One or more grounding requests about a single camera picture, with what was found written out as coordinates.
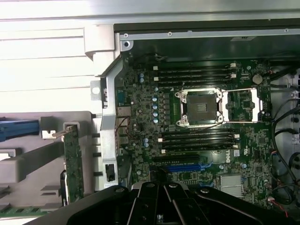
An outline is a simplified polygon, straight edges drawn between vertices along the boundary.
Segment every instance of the cpu socket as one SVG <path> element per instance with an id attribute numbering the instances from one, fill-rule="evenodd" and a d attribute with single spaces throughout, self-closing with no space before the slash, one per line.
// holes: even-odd
<path id="1" fill-rule="evenodd" d="M 230 121 L 228 104 L 228 92 L 249 90 L 255 107 L 252 110 L 251 121 Z M 255 123 L 258 122 L 258 114 L 262 110 L 263 103 L 257 97 L 256 88 L 240 90 L 222 90 L 219 88 L 185 89 L 175 93 L 180 99 L 181 120 L 177 126 L 185 128 L 210 127 L 214 124 L 224 123 Z"/>

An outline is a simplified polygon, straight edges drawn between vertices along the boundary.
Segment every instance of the mounting hole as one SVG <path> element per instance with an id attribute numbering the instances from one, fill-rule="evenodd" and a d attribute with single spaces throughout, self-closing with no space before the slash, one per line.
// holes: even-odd
<path id="1" fill-rule="evenodd" d="M 99 87 L 94 87 L 92 88 L 92 92 L 94 95 L 98 95 L 100 93 L 100 88 Z"/>
<path id="2" fill-rule="evenodd" d="M 125 46 L 126 48 L 129 47 L 129 46 L 130 46 L 129 41 L 125 41 L 125 42 L 124 42 L 124 46 Z"/>

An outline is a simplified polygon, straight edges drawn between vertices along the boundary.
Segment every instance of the black memory slot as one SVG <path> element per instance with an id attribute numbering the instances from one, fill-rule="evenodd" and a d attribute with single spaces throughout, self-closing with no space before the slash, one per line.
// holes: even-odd
<path id="1" fill-rule="evenodd" d="M 189 138 L 189 139 L 173 139 L 169 141 L 162 142 L 163 146 L 167 146 L 170 144 L 178 144 L 178 145 L 184 145 L 189 143 L 210 143 L 210 142 L 216 142 L 216 141 L 230 141 L 233 140 L 233 138 L 228 136 L 218 137 L 218 136 L 211 136 L 206 138 Z"/>
<path id="2" fill-rule="evenodd" d="M 184 134 L 189 134 L 189 135 L 206 135 L 206 134 L 220 134 L 223 132 L 228 132 L 228 133 L 235 133 L 236 130 L 232 129 L 232 128 L 214 128 L 214 129 L 210 129 L 210 130 L 204 130 L 204 131 L 172 131 L 172 132 L 162 132 L 161 134 L 164 136 L 168 136 L 168 135 L 184 135 Z"/>
<path id="3" fill-rule="evenodd" d="M 183 152 L 193 152 L 193 151 L 213 151 L 213 150 L 233 150 L 236 149 L 232 144 L 221 144 L 218 146 L 197 146 L 197 148 L 181 147 L 181 148 L 167 148 L 165 153 L 183 153 Z"/>
<path id="4" fill-rule="evenodd" d="M 166 144 L 163 145 L 163 149 L 171 149 L 171 148 L 182 148 L 182 147 L 189 147 L 189 148 L 198 148 L 202 146 L 219 146 L 222 144 L 235 144 L 235 142 L 232 142 L 230 140 L 219 140 L 219 141 L 210 141 L 210 142 L 190 142 L 190 143 L 172 143 L 172 144 Z"/>
<path id="5" fill-rule="evenodd" d="M 189 71 L 203 71 L 203 70 L 229 70 L 229 65 L 219 66 L 202 66 L 202 67 L 182 67 L 182 68 L 159 68 L 159 72 L 189 72 Z"/>
<path id="6" fill-rule="evenodd" d="M 220 80 L 220 79 L 230 79 L 229 75 L 199 75 L 199 76 L 183 76 L 183 77 L 159 77 L 158 82 L 197 82 L 197 81 L 211 81 L 211 80 Z"/>
<path id="7" fill-rule="evenodd" d="M 158 72 L 158 77 L 178 77 L 178 76 L 205 76 L 205 75 L 216 75 L 216 76 L 230 76 L 230 71 L 222 71 L 222 70 L 215 70 L 215 71 L 189 71 L 189 72 L 166 72 L 166 73 L 160 73 Z"/>
<path id="8" fill-rule="evenodd" d="M 184 82 L 185 87 L 201 86 L 201 85 L 217 85 L 229 82 L 231 79 L 221 79 L 215 81 L 197 81 L 197 82 Z M 183 82 L 158 82 L 158 87 L 181 87 Z"/>
<path id="9" fill-rule="evenodd" d="M 212 135 L 204 134 L 204 135 L 198 135 L 198 134 L 186 134 L 186 135 L 172 135 L 172 136 L 163 136 L 163 142 L 171 141 L 171 140 L 182 140 L 182 139 L 199 139 L 199 138 L 210 138 Z M 218 138 L 224 138 L 224 137 L 230 137 L 233 138 L 233 134 L 229 133 L 223 133 L 223 134 L 218 134 Z"/>

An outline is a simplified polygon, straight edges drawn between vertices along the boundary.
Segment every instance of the blue pcie slot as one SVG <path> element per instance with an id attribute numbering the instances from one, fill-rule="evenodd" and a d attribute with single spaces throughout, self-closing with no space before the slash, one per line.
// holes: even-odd
<path id="1" fill-rule="evenodd" d="M 194 165 L 170 165 L 167 166 L 167 169 L 169 172 L 175 173 L 175 172 L 190 172 L 190 171 L 203 171 L 206 168 L 211 167 L 212 162 L 206 165 L 202 164 L 194 164 Z"/>

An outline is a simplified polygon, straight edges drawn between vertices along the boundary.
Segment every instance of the red wire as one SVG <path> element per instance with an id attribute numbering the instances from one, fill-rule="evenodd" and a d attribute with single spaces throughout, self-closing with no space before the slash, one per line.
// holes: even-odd
<path id="1" fill-rule="evenodd" d="M 283 212 L 285 212 L 285 217 L 289 217 L 289 215 L 287 214 L 287 211 L 280 204 L 278 204 L 275 201 L 270 201 L 270 202 L 272 202 L 274 205 L 278 206 Z"/>

